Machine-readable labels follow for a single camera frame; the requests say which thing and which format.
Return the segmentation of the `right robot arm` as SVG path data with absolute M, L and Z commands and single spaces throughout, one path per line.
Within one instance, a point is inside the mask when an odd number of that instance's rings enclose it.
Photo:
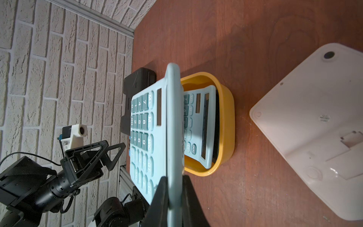
M 189 176 L 182 177 L 181 225 L 183 227 L 209 227 Z M 96 211 L 91 227 L 129 227 L 141 222 L 142 227 L 170 227 L 168 179 L 162 177 L 150 206 L 143 198 L 125 205 L 116 198 L 107 199 Z

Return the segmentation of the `light blue calculator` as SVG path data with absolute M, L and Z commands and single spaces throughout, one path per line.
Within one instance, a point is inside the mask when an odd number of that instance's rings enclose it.
M 212 166 L 216 127 L 216 87 L 184 92 L 184 155 L 205 169 Z

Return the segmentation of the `yellow storage box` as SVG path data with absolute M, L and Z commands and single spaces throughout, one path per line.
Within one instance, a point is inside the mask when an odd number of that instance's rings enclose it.
M 219 154 L 216 163 L 214 164 L 212 162 L 211 168 L 205 169 L 199 162 L 184 155 L 184 170 L 193 175 L 205 177 L 213 174 L 233 155 L 235 148 L 234 99 L 231 91 L 226 86 L 222 85 L 215 76 L 207 72 L 199 72 L 181 78 L 181 85 L 183 86 L 184 92 L 195 89 L 203 89 L 207 86 L 213 85 L 216 87 L 219 94 L 220 134 Z

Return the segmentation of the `white calculator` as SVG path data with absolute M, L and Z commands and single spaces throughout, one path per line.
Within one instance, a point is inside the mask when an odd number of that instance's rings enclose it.
M 305 184 L 340 218 L 363 218 L 363 54 L 318 48 L 250 110 Z

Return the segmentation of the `grey blue calculator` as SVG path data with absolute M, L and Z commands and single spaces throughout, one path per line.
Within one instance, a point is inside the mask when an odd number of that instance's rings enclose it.
M 168 179 L 171 227 L 181 225 L 183 172 L 180 68 L 167 65 L 165 77 L 131 99 L 130 176 L 151 204 L 160 179 Z

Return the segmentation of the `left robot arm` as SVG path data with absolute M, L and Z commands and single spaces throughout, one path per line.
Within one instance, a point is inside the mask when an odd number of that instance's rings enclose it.
M 71 205 L 64 208 L 64 200 L 72 203 L 81 186 L 102 177 L 103 166 L 113 170 L 125 148 L 100 141 L 67 150 L 60 172 L 22 157 L 1 173 L 1 203 L 7 208 L 1 226 L 37 227 L 46 212 L 66 213 Z

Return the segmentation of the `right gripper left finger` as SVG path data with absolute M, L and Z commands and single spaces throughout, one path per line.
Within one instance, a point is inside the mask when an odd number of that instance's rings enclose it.
M 169 204 L 168 180 L 161 177 L 154 198 L 147 210 L 141 227 L 167 227 L 167 213 Z

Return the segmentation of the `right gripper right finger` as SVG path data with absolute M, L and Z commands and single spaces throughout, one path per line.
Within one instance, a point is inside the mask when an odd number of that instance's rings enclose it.
M 188 175 L 182 177 L 182 226 L 183 227 L 209 227 L 198 197 Z

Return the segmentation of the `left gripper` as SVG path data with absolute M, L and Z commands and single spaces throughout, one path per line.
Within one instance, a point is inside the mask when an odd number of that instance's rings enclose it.
M 50 177 L 29 197 L 36 212 L 66 213 L 80 187 L 103 176 L 102 167 L 112 171 L 126 148 L 125 143 L 109 146 L 100 141 L 65 152 L 62 171 Z

